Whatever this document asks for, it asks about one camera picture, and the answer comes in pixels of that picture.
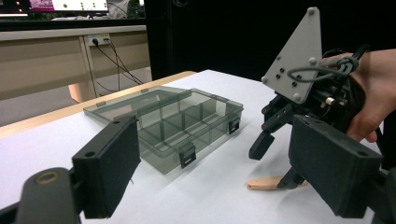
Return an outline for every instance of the white table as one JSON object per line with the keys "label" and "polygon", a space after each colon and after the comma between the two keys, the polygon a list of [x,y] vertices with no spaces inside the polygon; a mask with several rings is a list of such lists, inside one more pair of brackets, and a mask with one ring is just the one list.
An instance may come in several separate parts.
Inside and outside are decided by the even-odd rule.
{"label": "white table", "polygon": [[[336,217],[311,186],[293,190],[247,189],[247,181],[284,175],[290,168],[291,127],[284,126],[261,161],[248,150],[261,132],[261,110],[275,97],[259,81],[204,71],[165,86],[196,88],[243,104],[240,129],[197,154],[186,168],[162,175],[146,161],[137,167],[117,210],[109,219],[82,223],[371,223]],[[83,112],[0,139],[0,208],[19,200],[23,182],[51,167],[72,167],[71,157],[105,125]]]}

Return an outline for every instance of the human hand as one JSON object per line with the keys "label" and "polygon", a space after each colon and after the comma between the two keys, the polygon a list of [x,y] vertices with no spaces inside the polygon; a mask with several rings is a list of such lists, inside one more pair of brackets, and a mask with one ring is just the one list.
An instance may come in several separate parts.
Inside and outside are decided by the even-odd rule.
{"label": "human hand", "polygon": [[396,109],[396,49],[364,53],[359,67],[350,75],[363,89],[365,102],[346,134],[358,142],[366,138],[373,143],[377,139],[375,129]]}

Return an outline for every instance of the clear plastic box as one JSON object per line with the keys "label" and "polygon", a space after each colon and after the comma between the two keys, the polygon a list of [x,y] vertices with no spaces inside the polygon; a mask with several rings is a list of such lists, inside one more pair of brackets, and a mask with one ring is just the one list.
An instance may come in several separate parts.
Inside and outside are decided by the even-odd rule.
{"label": "clear plastic box", "polygon": [[196,153],[239,128],[243,106],[197,89],[153,87],[84,108],[108,123],[138,118],[140,156],[163,174],[196,159]]}

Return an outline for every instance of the electrical socket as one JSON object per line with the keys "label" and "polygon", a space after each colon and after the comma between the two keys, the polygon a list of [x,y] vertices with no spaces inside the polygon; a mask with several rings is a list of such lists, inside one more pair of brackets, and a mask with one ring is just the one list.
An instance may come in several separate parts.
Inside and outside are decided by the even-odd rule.
{"label": "electrical socket", "polygon": [[108,42],[105,41],[105,39],[110,39],[110,34],[87,35],[87,37],[88,37],[90,46],[96,46],[93,43],[94,39],[96,39],[98,41],[98,45],[106,45],[106,44],[108,44]]}

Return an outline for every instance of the computer monitor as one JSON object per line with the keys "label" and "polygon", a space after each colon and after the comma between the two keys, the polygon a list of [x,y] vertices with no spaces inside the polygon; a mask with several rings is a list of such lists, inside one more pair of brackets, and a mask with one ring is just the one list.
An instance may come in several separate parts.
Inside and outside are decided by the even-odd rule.
{"label": "computer monitor", "polygon": [[108,12],[107,0],[29,0],[31,12]]}
{"label": "computer monitor", "polygon": [[27,17],[25,0],[0,0],[0,20]]}

